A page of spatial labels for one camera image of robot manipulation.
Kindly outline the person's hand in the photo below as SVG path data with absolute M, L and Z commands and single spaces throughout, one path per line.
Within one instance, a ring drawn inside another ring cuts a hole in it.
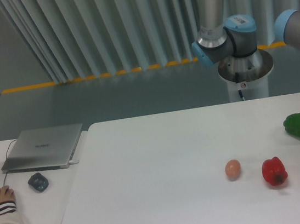
M 14 190 L 9 186 L 3 186 L 0 188 L 0 203 L 16 202 Z

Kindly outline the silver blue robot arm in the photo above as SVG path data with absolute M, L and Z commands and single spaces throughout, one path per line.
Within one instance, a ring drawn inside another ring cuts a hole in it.
M 256 22 L 249 15 L 223 19 L 223 0 L 199 0 L 200 29 L 192 51 L 204 66 L 218 64 L 230 102 L 268 96 L 273 58 L 258 49 Z M 274 24 L 275 37 L 300 50 L 300 11 L 282 12 Z

